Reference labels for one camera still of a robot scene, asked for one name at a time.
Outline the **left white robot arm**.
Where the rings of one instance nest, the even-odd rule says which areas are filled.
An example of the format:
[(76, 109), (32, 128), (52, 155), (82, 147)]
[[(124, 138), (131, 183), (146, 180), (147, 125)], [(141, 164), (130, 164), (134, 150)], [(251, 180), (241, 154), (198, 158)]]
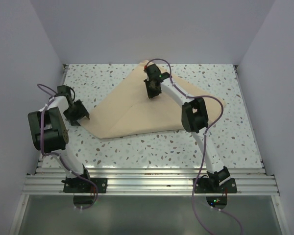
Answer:
[(71, 187), (89, 183), (90, 177), (85, 166), (68, 147), (69, 135), (65, 121), (71, 126), (79, 126), (80, 120), (90, 118), (82, 101), (76, 100), (73, 88), (58, 86), (44, 107), (29, 113), (27, 118), (35, 148), (43, 157), (56, 158), (66, 173), (64, 183)]

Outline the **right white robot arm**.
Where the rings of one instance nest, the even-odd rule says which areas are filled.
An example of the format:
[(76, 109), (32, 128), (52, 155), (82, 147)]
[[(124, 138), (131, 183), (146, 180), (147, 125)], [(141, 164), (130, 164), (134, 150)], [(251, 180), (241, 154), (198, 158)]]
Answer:
[(156, 64), (148, 62), (144, 66), (144, 72), (147, 74), (144, 82), (148, 97), (154, 98), (164, 92), (181, 107), (182, 126), (185, 131), (191, 133), (203, 153), (202, 164), (206, 164), (207, 176), (195, 180), (195, 186), (201, 186), (206, 192), (216, 192), (231, 177), (216, 148), (207, 137), (210, 125), (204, 99), (211, 98), (219, 103), (221, 112), (224, 111), (224, 106), (211, 95), (189, 94), (173, 80), (171, 72), (161, 72)]

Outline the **beige cloth mat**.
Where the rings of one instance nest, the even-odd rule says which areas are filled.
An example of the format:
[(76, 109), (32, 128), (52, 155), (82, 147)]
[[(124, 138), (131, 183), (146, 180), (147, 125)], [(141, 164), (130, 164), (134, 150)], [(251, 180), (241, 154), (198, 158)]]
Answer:
[(181, 107), (166, 93), (149, 99), (141, 62), (113, 91), (80, 121), (99, 139), (181, 130)]

